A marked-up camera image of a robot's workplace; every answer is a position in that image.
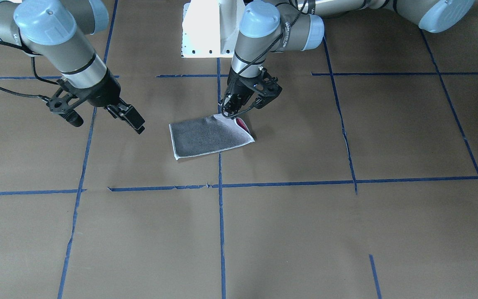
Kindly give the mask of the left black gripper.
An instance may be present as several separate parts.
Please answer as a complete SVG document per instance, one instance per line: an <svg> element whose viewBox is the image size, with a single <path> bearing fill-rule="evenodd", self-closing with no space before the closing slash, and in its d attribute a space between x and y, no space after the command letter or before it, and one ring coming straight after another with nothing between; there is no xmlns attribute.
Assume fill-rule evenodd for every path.
<svg viewBox="0 0 478 299"><path fill-rule="evenodd" d="M236 117L252 108L261 109L280 95L283 88L278 84L278 78L271 76L267 68L261 67L258 70L260 71L258 76L247 78L230 68L228 91L224 93L224 99L220 102L222 112L227 113L228 117ZM254 93L258 96L253 103L246 110L240 110Z"/></svg>

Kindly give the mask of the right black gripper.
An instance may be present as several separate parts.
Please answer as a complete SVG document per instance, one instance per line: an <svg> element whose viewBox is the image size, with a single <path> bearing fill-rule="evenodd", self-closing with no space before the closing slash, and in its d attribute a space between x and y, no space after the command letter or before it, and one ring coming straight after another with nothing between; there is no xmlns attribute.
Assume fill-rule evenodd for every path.
<svg viewBox="0 0 478 299"><path fill-rule="evenodd" d="M76 88L68 79L59 79L57 83L60 87L46 100L46 105L51 113L59 115L72 126L83 125L83 119L75 109L80 104L88 102L94 107L106 109L114 119L125 121L137 134L140 135L144 131L144 118L134 106L122 104L121 85L109 69L93 87Z"/></svg>

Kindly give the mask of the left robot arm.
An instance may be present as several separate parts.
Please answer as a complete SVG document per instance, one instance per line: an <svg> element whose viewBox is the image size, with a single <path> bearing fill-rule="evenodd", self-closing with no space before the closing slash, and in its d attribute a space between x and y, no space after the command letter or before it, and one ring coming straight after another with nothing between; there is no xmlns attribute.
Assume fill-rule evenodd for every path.
<svg viewBox="0 0 478 299"><path fill-rule="evenodd" d="M473 0L251 0L238 25L227 89L219 102L225 118L260 109L282 88L264 66L269 53L316 49L324 22L363 9L387 9L430 33L457 24Z"/></svg>

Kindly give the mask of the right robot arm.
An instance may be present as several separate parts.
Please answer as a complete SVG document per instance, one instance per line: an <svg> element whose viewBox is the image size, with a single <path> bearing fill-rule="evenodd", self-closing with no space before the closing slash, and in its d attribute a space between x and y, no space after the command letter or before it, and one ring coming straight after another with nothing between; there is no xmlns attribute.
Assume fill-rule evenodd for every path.
<svg viewBox="0 0 478 299"><path fill-rule="evenodd" d="M41 96L51 113L79 127L83 120L75 109L88 102L140 134L144 118L121 99L120 84L86 38L105 30L108 22L100 0L0 0L0 45L20 49L32 59L44 56L59 70L55 94Z"/></svg>

